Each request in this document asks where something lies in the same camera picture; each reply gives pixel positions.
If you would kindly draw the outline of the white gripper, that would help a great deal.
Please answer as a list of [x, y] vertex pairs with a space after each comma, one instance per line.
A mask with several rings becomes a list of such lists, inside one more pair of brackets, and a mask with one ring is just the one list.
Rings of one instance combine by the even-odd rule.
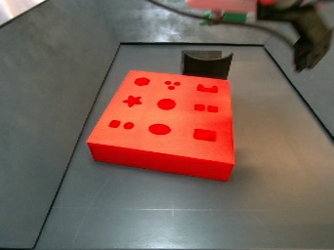
[[254, 13], [257, 0], [186, 0], [190, 8], [227, 11], [237, 13]]

